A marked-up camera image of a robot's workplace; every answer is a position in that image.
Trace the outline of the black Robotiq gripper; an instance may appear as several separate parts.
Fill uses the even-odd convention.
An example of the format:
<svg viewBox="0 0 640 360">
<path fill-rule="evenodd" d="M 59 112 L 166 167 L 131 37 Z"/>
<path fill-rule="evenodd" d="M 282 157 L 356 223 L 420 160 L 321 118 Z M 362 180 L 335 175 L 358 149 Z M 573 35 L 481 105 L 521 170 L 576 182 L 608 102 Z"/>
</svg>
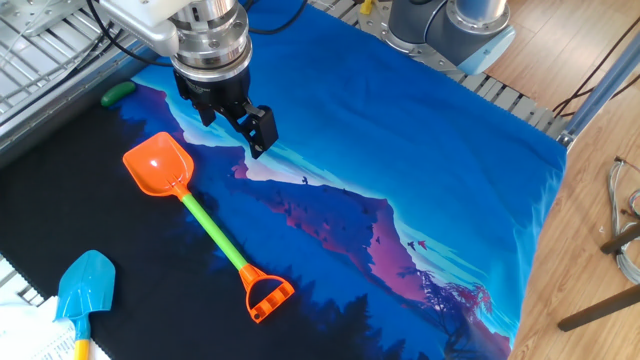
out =
<svg viewBox="0 0 640 360">
<path fill-rule="evenodd" d="M 198 110 L 203 126 L 209 127 L 216 120 L 216 113 L 233 120 L 233 128 L 248 142 L 253 159 L 258 159 L 278 140 L 272 109 L 251 103 L 249 68 L 217 82 L 196 81 L 177 69 L 173 73 L 180 96 Z"/>
</svg>

